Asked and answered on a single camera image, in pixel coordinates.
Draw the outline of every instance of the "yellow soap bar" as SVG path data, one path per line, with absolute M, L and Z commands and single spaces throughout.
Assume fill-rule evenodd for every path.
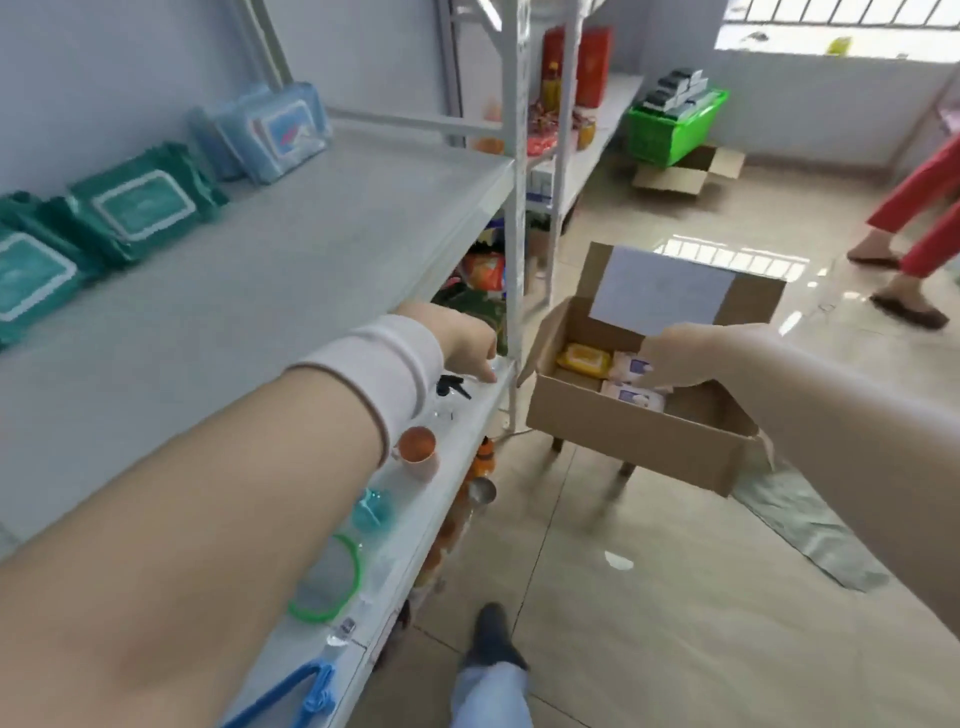
M 604 352 L 584 344 L 567 344 L 557 364 L 577 374 L 592 376 L 596 379 L 606 379 L 610 371 L 612 357 L 610 352 Z

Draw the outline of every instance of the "forearm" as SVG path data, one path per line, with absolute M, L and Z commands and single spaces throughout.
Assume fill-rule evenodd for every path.
M 960 420 L 751 328 L 717 378 L 863 543 L 960 635 Z
M 4 651 L 17 659 L 3 665 L 35 689 L 75 667 L 90 690 L 115 692 L 89 695 L 91 710 L 148 692 L 177 702 L 193 725 L 215 723 L 381 453 L 373 415 L 336 377 L 296 369 L 266 384 L 120 474 L 4 565 L 0 621 L 14 627 Z M 15 675 L 0 683 L 18 690 Z M 26 723 L 36 706 L 19 695 L 4 704 L 22 707 L 14 722 Z M 76 708 L 75 724 L 95 724 Z

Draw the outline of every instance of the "green plastic ring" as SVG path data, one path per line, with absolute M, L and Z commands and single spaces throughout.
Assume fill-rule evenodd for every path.
M 360 581 L 363 578 L 363 566 L 360 564 L 360 546 L 358 546 L 352 539 L 347 538 L 341 533 L 333 534 L 333 538 L 347 547 L 347 551 L 350 554 L 350 561 L 353 562 L 353 584 L 350 586 L 350 591 L 348 594 L 340 601 L 340 603 L 337 604 L 337 606 L 335 606 L 333 609 L 329 609 L 326 612 L 313 612 L 309 609 L 303 609 L 303 607 L 297 606 L 293 601 L 288 602 L 287 611 L 300 621 L 305 621 L 310 624 L 320 624 L 322 622 L 333 621 L 337 618 L 337 615 L 340 614 L 340 610 L 347 605 L 347 602 L 353 599 L 353 595 L 355 595 L 357 590 L 360 589 Z

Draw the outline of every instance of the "slipper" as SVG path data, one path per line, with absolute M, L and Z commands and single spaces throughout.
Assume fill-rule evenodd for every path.
M 894 257 L 857 257 L 847 253 L 847 260 L 854 265 L 866 265 L 871 268 L 884 268 L 888 271 L 898 271 L 900 269 L 900 259 Z
M 939 331 L 949 322 L 949 317 L 943 311 L 936 308 L 929 311 L 915 311 L 912 308 L 907 308 L 899 299 L 889 296 L 879 296 L 874 293 L 870 297 L 870 303 L 894 318 L 915 327 L 925 328 L 928 331 Z

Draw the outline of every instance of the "person's leg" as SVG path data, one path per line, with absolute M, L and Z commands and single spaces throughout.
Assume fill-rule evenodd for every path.
M 960 202 L 956 202 L 900 261 L 900 272 L 871 296 L 878 308 L 922 328 L 943 328 L 949 318 L 923 292 L 924 279 L 960 253 Z
M 510 642 L 503 607 L 485 605 L 450 697 L 451 728 L 533 728 L 526 700 L 527 669 Z
M 898 257 L 890 249 L 894 236 L 922 209 L 958 185 L 960 134 L 948 140 L 890 193 L 867 220 L 870 231 L 847 253 L 847 258 L 854 263 L 896 269 Z

